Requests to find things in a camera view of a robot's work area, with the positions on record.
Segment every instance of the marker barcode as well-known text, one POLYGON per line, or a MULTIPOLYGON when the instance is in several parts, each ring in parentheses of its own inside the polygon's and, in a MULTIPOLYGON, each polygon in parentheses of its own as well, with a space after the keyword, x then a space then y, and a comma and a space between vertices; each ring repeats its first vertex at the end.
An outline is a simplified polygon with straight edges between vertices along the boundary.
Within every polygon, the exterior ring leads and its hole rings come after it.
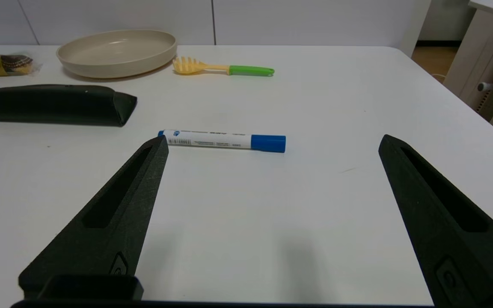
POLYGON ((182 145, 191 145, 190 139, 182 139, 182 138, 172 138, 169 139, 170 144, 182 144, 182 145))

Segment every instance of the wooden floor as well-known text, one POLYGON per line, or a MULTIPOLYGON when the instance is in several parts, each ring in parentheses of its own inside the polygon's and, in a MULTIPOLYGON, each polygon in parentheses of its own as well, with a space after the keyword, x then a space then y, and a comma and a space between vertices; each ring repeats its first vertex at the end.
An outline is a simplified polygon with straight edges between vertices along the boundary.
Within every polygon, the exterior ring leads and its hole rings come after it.
POLYGON ((442 83, 456 53, 457 47, 416 47, 412 60, 442 83))

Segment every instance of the blue marker cap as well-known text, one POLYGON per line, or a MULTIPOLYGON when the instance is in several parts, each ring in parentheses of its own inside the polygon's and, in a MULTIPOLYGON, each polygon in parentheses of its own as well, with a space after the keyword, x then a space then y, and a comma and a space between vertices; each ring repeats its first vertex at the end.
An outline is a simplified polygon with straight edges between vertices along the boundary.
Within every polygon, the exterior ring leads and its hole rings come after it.
POLYGON ((250 148, 266 152, 284 153, 286 148, 286 136, 252 135, 250 148))

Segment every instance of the green handle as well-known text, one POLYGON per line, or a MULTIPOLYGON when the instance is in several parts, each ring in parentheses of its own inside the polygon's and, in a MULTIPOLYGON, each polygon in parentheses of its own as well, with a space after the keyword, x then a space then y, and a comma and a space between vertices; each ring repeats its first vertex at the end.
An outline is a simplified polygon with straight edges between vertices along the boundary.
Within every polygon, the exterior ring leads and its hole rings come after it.
POLYGON ((274 72, 272 68, 259 68, 258 66, 229 66, 230 75, 273 76, 274 72))

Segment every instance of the marker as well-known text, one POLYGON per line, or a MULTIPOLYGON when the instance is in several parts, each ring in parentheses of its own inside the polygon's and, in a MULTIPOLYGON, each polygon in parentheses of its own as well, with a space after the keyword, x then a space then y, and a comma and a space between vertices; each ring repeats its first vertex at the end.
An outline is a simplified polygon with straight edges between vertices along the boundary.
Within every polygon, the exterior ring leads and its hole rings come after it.
POLYGON ((165 135, 170 145, 210 146, 214 148, 250 148, 266 152, 284 153, 286 136, 247 135, 218 133, 215 131, 194 131, 166 129, 158 136, 165 135))

